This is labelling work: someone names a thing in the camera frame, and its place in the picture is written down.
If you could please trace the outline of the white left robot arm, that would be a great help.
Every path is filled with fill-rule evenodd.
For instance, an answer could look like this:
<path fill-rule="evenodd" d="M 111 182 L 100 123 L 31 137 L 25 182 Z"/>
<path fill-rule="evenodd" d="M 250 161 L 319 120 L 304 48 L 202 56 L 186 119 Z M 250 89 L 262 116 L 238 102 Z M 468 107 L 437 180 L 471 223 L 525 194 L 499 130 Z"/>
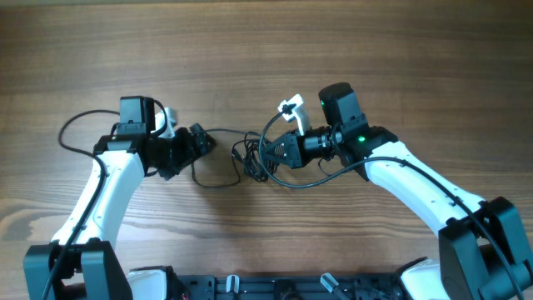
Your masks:
<path fill-rule="evenodd" d="M 88 153 L 93 167 L 75 208 L 48 244 L 23 259 L 32 299 L 188 299 L 172 267 L 125 273 L 115 244 L 132 195 L 146 177 L 169 180 L 207 155 L 213 137 L 199 124 L 176 127 L 160 102 L 121 97 L 118 123 Z"/>

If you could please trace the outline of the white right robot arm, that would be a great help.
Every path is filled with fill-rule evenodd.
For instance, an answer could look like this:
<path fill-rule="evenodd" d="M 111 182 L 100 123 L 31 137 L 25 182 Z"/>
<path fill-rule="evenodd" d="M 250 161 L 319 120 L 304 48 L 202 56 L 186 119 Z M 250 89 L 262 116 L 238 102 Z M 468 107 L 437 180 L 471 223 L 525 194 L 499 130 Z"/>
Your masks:
<path fill-rule="evenodd" d="M 260 140 L 263 168 L 303 168 L 317 158 L 339 158 L 344 173 L 358 173 L 412 210 L 437 236 L 439 257 L 398 273 L 406 298 L 523 298 L 532 285 L 532 250 L 509 200 L 487 201 L 461 189 L 416 158 L 395 134 L 371 126 L 350 84 L 332 84 L 318 97 L 323 127 L 311 126 L 300 95 L 278 105 L 278 116 L 297 126 L 272 142 Z"/>

